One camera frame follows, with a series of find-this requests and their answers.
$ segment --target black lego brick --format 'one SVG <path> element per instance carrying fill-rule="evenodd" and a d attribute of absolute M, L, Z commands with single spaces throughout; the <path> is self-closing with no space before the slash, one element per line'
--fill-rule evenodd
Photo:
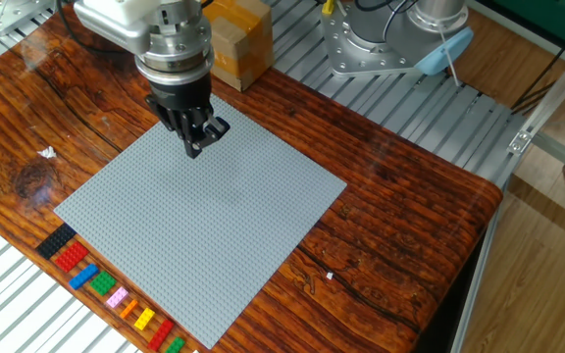
<path fill-rule="evenodd" d="M 58 250 L 65 246 L 74 235 L 76 235 L 75 230 L 67 224 L 62 224 L 36 247 L 36 251 L 40 256 L 49 260 Z"/>

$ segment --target green lego brick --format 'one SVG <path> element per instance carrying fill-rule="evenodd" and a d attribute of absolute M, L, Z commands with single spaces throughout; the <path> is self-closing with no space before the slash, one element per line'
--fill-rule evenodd
<path fill-rule="evenodd" d="M 180 337 L 176 337 L 176 339 L 174 339 L 174 341 L 172 342 L 172 345 L 170 345 L 169 348 L 167 348 L 165 353 L 178 353 L 180 352 L 183 346 L 184 346 L 184 340 Z"/>
<path fill-rule="evenodd" d="M 108 275 L 106 271 L 102 271 L 102 273 L 90 283 L 90 286 L 100 295 L 106 295 L 115 283 L 117 283 L 117 281 L 112 276 Z"/>

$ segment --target blue lego brick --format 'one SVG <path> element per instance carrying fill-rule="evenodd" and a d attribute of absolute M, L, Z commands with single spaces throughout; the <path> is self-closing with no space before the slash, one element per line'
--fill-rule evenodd
<path fill-rule="evenodd" d="M 95 266 L 94 264 L 90 264 L 86 267 L 86 269 L 82 270 L 82 272 L 77 274 L 77 276 L 73 277 L 69 281 L 69 285 L 74 290 L 78 290 L 86 282 L 88 282 L 91 278 L 93 278 L 93 276 L 97 275 L 98 272 L 99 270 L 97 269 L 97 266 Z"/>

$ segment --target cardboard box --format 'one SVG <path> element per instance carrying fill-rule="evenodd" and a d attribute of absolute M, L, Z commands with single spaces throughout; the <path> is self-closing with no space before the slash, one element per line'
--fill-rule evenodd
<path fill-rule="evenodd" d="M 270 7 L 259 0 L 215 0 L 204 15 L 213 29 L 213 75 L 245 90 L 274 63 Z"/>

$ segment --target red lego brick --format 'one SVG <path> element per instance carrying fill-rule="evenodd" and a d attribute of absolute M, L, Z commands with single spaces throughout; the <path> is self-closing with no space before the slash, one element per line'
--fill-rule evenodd
<path fill-rule="evenodd" d="M 56 265 L 61 268 L 64 272 L 69 272 L 74 268 L 78 262 L 80 262 L 84 256 L 88 254 L 88 250 L 82 246 L 79 242 L 72 245 L 67 251 L 56 259 Z"/>
<path fill-rule="evenodd" d="M 152 340 L 149 341 L 147 348 L 153 350 L 154 352 L 158 351 L 158 348 L 161 347 L 161 344 L 163 344 L 163 341 L 165 341 L 165 338 L 167 338 L 167 335 L 169 334 L 169 331 L 172 330 L 172 328 L 174 328 L 174 323 L 169 320 L 165 320 L 158 328 L 156 333 L 154 333 L 154 336 L 152 337 Z"/>

